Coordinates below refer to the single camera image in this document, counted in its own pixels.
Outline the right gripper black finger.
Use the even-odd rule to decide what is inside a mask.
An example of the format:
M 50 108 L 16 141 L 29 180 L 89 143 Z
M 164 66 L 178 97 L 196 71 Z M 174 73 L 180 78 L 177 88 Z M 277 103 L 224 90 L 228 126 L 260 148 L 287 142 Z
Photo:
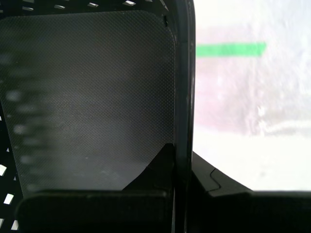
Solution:
M 174 145 L 166 144 L 121 191 L 49 190 L 24 199 L 23 233 L 169 233 L 173 218 Z
M 189 233 L 309 233 L 311 194 L 253 191 L 192 154 Z

